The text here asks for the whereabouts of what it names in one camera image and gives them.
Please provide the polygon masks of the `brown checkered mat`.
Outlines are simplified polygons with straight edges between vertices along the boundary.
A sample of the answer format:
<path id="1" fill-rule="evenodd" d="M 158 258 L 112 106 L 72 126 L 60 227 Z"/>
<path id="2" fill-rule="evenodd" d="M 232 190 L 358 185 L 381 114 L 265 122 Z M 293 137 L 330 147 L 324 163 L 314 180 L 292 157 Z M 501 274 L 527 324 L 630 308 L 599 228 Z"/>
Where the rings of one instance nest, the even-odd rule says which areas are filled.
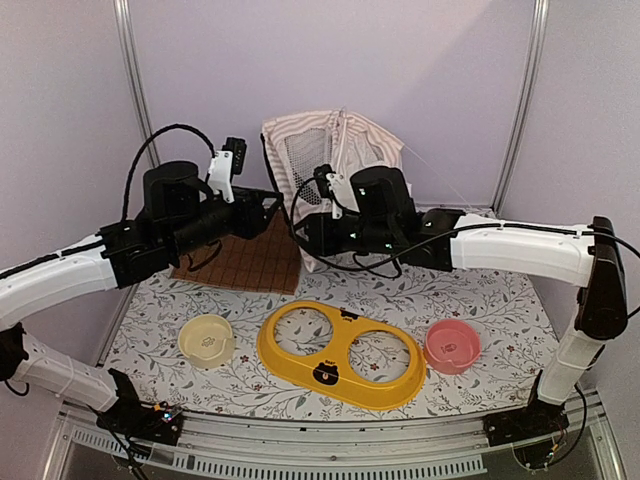
<path id="1" fill-rule="evenodd" d="M 255 293 L 295 293 L 301 274 L 301 256 L 279 212 L 267 230 L 252 240 L 228 236 L 221 249 L 203 247 L 190 256 L 196 265 L 215 255 L 207 265 L 190 272 L 189 257 L 181 259 L 170 277 L 227 290 Z"/>

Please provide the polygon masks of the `pink striped pet tent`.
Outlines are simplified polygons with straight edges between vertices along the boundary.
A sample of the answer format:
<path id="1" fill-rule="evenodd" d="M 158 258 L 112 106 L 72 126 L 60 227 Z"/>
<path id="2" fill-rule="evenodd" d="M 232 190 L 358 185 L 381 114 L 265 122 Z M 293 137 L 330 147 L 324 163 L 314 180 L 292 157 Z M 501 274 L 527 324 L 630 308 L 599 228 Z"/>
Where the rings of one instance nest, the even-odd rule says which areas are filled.
<path id="1" fill-rule="evenodd" d="M 284 195 L 287 213 L 300 220 L 312 213 L 331 215 L 331 202 L 323 200 L 314 184 L 304 181 L 323 164 L 332 167 L 336 144 L 337 113 L 340 110 L 309 111 L 266 120 L 261 139 L 271 182 Z M 343 204 L 356 210 L 356 199 L 349 185 L 340 194 Z"/>

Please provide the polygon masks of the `white tent pole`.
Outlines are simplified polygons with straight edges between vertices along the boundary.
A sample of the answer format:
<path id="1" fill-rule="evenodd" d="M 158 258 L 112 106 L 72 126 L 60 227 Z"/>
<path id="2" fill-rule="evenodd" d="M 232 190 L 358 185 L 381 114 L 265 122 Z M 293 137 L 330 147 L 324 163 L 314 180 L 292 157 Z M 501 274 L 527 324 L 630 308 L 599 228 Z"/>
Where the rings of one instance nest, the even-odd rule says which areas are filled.
<path id="1" fill-rule="evenodd" d="M 434 164 L 421 157 L 398 137 L 358 113 L 347 113 L 344 109 L 337 113 L 336 144 L 332 155 L 332 168 L 344 185 L 358 171 L 367 167 L 386 166 L 403 169 L 403 152 L 422 162 L 430 171 L 430 181 L 419 180 L 417 174 L 405 173 L 409 193 L 416 193 L 418 187 L 427 185 L 446 186 L 459 199 L 458 205 L 471 208 L 471 204 L 438 171 Z"/>

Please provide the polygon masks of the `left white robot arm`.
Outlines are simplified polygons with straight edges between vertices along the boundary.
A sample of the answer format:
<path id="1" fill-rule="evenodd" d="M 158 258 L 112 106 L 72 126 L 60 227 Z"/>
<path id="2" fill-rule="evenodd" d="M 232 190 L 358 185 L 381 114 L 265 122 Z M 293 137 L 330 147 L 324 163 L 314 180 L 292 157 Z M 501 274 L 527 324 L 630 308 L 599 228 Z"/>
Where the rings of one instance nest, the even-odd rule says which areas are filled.
<path id="1" fill-rule="evenodd" d="M 182 130 L 199 137 L 210 153 L 204 176 L 187 160 L 173 160 L 142 176 L 143 207 L 129 217 L 134 175 L 125 183 L 119 221 L 72 246 L 1 273 L 1 379 L 37 385 L 84 403 L 128 434 L 148 426 L 148 412 L 129 377 L 92 367 L 49 348 L 28 334 L 22 321 L 49 307 L 87 294 L 137 285 L 204 246 L 234 236 L 251 240 L 264 233 L 283 203 L 278 192 L 233 185 L 247 145 L 229 137 L 221 150 L 200 130 L 169 125 L 145 140 Z"/>

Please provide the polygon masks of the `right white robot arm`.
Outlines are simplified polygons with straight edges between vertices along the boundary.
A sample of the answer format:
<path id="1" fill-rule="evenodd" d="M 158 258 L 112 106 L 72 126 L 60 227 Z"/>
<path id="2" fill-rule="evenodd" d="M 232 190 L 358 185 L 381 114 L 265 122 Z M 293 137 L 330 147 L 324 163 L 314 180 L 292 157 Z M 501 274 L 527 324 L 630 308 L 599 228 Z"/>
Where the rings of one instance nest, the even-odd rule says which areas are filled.
<path id="1" fill-rule="evenodd" d="M 493 269 L 578 287 L 577 311 L 552 360 L 542 369 L 517 427 L 537 436 L 606 343 L 627 328 L 626 281 L 619 250 L 637 250 L 596 216 L 588 225 L 554 226 L 489 219 L 457 209 L 416 210 L 402 172 L 370 167 L 350 182 L 357 207 L 334 216 L 287 208 L 297 245 L 327 263 L 344 253 L 380 254 L 382 263 L 430 270 Z"/>

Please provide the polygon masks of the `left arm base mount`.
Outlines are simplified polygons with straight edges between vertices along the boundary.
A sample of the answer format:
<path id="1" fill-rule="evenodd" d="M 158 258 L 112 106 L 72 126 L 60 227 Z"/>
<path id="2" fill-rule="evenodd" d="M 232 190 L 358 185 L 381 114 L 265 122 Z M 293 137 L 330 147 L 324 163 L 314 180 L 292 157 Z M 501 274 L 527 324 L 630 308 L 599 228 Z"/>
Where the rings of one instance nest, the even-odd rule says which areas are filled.
<path id="1" fill-rule="evenodd" d="M 113 368 L 108 373 L 115 381 L 116 402 L 108 410 L 96 414 L 96 425 L 121 434 L 127 440 L 176 446 L 183 428 L 183 408 L 166 401 L 146 404 L 139 399 L 126 374 Z"/>

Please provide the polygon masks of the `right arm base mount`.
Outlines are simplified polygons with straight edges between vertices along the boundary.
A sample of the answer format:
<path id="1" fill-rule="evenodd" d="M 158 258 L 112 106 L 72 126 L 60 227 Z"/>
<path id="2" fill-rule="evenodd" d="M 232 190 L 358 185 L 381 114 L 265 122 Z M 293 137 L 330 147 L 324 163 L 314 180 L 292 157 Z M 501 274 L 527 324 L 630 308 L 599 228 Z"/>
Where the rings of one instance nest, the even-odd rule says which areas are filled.
<path id="1" fill-rule="evenodd" d="M 526 406 L 485 415 L 483 431 L 490 446 L 524 441 L 569 426 L 565 404 L 551 404 L 534 395 Z"/>

